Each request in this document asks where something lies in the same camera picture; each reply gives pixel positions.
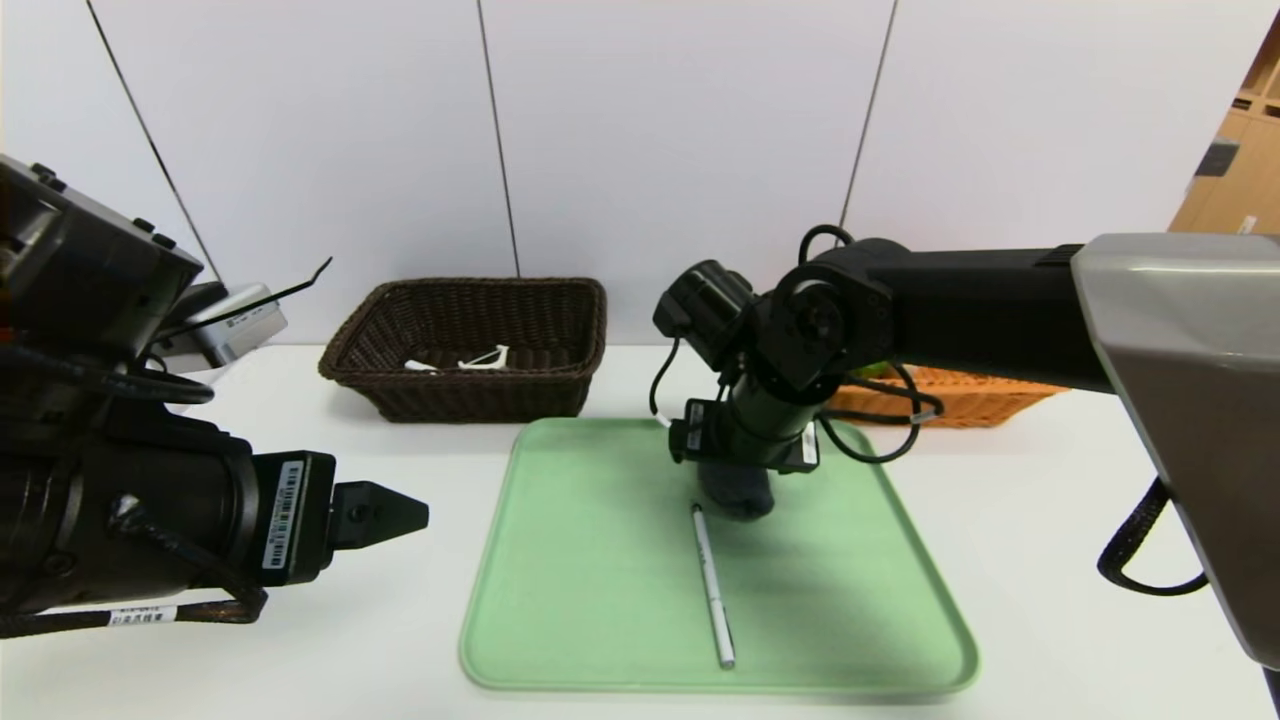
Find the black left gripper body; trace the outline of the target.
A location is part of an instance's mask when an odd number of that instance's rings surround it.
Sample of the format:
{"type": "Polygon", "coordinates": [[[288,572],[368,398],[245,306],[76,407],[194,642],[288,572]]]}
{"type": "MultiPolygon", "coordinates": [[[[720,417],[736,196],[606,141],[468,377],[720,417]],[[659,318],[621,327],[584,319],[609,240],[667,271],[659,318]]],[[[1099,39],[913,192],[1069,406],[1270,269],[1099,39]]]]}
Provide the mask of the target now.
{"type": "Polygon", "coordinates": [[[120,441],[109,451],[111,533],[140,544],[150,597],[220,587],[312,582],[334,553],[329,519],[335,459],[256,454],[234,436],[120,441]]]}

